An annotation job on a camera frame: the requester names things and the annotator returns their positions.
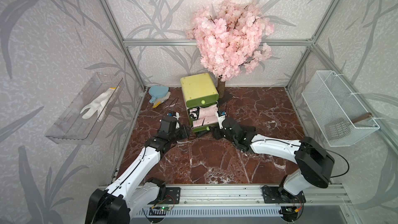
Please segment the green yellow drawer cabinet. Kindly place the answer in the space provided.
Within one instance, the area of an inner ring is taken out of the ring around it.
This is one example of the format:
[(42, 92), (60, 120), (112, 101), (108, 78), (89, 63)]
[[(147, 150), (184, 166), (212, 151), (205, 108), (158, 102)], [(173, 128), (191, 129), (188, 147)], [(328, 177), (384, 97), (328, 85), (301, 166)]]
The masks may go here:
[[(209, 107), (216, 104), (219, 111), (219, 93), (209, 73), (201, 73), (191, 76), (185, 76), (180, 79), (181, 90), (184, 103), (187, 109), (187, 115), (190, 109), (196, 107)], [(193, 132), (209, 131), (211, 127), (218, 126), (218, 123), (193, 127), (193, 121), (188, 115), (189, 122)]]

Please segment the pink umbrella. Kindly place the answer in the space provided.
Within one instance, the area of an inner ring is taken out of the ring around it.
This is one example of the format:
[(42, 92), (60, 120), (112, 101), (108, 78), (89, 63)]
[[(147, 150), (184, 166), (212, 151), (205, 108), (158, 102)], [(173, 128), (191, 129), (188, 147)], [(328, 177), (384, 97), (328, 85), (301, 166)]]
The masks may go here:
[(188, 115), (192, 119), (202, 119), (206, 117), (215, 116), (215, 113), (218, 111), (218, 107), (216, 104), (211, 105), (209, 107), (196, 107), (189, 110)]
[(204, 117), (193, 121), (193, 127), (202, 127), (210, 124), (218, 123), (218, 117), (211, 116), (211, 117)]

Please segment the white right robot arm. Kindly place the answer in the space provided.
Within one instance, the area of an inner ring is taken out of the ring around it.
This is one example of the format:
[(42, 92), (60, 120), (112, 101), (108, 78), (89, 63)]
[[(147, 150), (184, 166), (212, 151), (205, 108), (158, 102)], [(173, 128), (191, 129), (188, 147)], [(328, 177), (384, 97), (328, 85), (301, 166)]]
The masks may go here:
[(226, 139), (242, 152), (270, 155), (295, 163), (298, 169), (287, 175), (276, 190), (281, 197), (295, 197), (311, 186), (328, 188), (335, 160), (310, 137), (301, 140), (271, 138), (232, 118), (226, 118), (211, 132), (215, 139)]

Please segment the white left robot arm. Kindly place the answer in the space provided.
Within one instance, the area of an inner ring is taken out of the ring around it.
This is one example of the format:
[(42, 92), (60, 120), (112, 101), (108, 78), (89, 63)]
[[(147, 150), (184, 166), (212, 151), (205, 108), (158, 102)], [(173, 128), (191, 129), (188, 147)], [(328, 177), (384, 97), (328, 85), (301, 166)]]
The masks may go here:
[(129, 224), (145, 205), (159, 197), (160, 180), (146, 182), (139, 190), (137, 187), (174, 144), (190, 135), (190, 127), (180, 123), (177, 112), (167, 114), (160, 124), (156, 135), (145, 142), (122, 175), (105, 190), (97, 189), (90, 196), (86, 224)]

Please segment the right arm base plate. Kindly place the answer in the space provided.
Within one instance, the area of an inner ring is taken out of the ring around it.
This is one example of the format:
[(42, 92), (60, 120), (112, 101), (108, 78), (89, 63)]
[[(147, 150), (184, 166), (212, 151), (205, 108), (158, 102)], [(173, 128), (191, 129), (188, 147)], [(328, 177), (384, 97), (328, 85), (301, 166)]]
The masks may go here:
[(302, 191), (298, 195), (294, 196), (281, 187), (262, 186), (261, 192), (264, 203), (268, 204), (306, 203), (306, 199)]

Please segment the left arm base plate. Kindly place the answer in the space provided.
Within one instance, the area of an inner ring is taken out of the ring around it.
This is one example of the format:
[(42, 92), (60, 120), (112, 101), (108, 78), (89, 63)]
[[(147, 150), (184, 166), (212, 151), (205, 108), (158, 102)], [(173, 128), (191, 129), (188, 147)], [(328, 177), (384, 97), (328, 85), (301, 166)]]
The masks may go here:
[(159, 204), (179, 204), (181, 196), (180, 187), (163, 187), (159, 192)]

